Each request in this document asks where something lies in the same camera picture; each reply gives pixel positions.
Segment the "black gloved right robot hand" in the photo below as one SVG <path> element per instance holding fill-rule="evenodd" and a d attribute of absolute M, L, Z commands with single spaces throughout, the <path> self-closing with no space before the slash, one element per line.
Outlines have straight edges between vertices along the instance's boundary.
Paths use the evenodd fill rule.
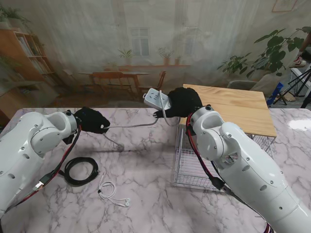
<path fill-rule="evenodd" d="M 192 88 L 178 87 L 168 93 L 171 108 L 165 110 L 167 118 L 187 117 L 203 107 L 198 93 Z"/>

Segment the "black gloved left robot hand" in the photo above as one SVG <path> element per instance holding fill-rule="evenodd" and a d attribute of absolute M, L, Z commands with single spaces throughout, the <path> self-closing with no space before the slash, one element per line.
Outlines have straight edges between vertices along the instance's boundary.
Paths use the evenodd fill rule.
<path fill-rule="evenodd" d="M 88 107 L 83 107 L 74 113 L 77 123 L 82 131 L 103 134 L 108 131 L 110 122 L 99 112 Z"/>

